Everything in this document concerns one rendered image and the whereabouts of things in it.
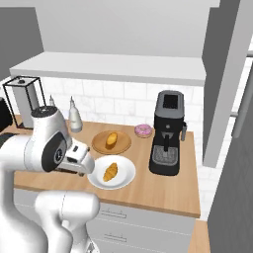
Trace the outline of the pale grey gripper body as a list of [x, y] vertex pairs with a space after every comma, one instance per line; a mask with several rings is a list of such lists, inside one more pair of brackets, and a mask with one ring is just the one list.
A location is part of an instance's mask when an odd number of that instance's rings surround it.
[[65, 157], [56, 170], [83, 176], [84, 174], [91, 174], [94, 171], [94, 168], [95, 160], [89, 153], [87, 153], [81, 160]]

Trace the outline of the golden croissant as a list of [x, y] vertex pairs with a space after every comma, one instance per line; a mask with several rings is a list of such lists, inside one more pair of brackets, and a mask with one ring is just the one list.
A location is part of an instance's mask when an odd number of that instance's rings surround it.
[[116, 163], [112, 163], [105, 171], [103, 180], [108, 182], [116, 177], [118, 174], [118, 165]]

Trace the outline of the round wooden cutting board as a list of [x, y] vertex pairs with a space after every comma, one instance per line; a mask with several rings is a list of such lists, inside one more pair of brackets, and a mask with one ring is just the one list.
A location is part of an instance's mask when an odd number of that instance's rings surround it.
[[[106, 140], [110, 133], [116, 132], [118, 134], [118, 140], [116, 145], [108, 149], [106, 147]], [[128, 134], [120, 130], [106, 130], [98, 133], [92, 140], [93, 148], [102, 154], [120, 154], [129, 149], [131, 145], [131, 139]]]

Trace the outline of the grey tall cabinet panel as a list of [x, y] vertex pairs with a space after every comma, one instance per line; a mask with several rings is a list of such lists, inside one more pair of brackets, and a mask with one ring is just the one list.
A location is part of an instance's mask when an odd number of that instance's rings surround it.
[[220, 0], [211, 8], [203, 62], [203, 165], [215, 168], [248, 52], [253, 0]]

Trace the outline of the yellow bun pastry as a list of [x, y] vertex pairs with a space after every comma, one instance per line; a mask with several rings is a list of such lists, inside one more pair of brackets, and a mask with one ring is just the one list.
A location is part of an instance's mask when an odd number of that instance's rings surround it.
[[113, 148], [118, 140], [118, 134], [116, 132], [112, 132], [108, 135], [107, 140], [106, 140], [106, 147], [108, 149]]

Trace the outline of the large white squeeze bottle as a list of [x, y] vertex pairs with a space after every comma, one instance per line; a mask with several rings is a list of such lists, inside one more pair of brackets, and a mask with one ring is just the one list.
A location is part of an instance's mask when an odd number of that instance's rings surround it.
[[75, 107], [73, 98], [70, 98], [69, 121], [72, 132], [80, 132], [82, 130], [82, 120], [79, 111]]

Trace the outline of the white round plate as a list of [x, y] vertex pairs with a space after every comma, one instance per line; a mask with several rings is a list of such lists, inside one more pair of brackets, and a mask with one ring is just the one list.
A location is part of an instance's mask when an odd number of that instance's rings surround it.
[[[116, 163], [118, 172], [109, 181], [104, 180], [106, 170]], [[135, 166], [127, 158], [120, 155], [106, 155], [95, 161], [95, 169], [92, 174], [87, 176], [89, 182], [103, 190], [120, 189], [128, 185], [135, 177]]]

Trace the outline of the grey narrow drawer front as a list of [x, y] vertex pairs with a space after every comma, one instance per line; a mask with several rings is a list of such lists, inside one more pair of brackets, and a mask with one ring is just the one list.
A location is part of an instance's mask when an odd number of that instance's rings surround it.
[[39, 192], [15, 189], [14, 204], [18, 210], [34, 211], [35, 201]]

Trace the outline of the pink frosted donut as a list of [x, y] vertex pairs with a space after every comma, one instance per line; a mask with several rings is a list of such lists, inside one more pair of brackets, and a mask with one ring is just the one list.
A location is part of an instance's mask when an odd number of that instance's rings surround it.
[[152, 127], [147, 124], [138, 125], [134, 128], [134, 133], [138, 137], [147, 138], [152, 135]]

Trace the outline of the white paper towel roll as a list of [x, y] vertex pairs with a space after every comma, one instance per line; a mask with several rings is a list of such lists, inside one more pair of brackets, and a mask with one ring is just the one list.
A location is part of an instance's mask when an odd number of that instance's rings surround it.
[[32, 110], [39, 106], [34, 84], [28, 85], [30, 78], [19, 78], [13, 83], [13, 92], [24, 127], [33, 128]]

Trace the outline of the black appliance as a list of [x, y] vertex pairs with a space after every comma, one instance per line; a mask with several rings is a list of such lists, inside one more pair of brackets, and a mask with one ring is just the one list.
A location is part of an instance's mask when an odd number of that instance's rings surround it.
[[0, 97], [0, 132], [13, 123], [11, 113], [5, 100]]

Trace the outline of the grey shallow drawer front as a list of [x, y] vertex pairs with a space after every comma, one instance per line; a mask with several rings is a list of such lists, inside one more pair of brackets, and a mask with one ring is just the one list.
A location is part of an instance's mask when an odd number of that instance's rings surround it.
[[[101, 214], [101, 210], [123, 211], [127, 218], [118, 218]], [[117, 206], [101, 203], [97, 218], [118, 221], [127, 224], [140, 225], [148, 228], [161, 229], [164, 231], [191, 235], [195, 225], [193, 217], [176, 215], [159, 211], [147, 211], [136, 208]]]

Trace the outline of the black coffee machine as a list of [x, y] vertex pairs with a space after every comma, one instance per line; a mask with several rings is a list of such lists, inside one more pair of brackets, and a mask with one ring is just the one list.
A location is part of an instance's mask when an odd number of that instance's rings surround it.
[[180, 141], [185, 140], [184, 95], [164, 90], [158, 94], [154, 112], [154, 130], [149, 171], [163, 176], [176, 176], [180, 170]]

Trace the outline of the grey deep drawer front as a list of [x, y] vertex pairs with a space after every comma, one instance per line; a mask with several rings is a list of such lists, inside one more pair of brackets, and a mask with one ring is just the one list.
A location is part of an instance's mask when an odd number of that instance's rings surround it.
[[[101, 253], [188, 253], [191, 236], [122, 222], [93, 219], [87, 223]], [[127, 238], [127, 243], [104, 238], [104, 234]]]

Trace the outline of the dark grey fridge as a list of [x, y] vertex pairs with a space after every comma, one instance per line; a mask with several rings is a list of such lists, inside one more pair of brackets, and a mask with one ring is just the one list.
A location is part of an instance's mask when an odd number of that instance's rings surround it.
[[211, 253], [253, 253], [253, 109], [231, 141], [208, 228]]

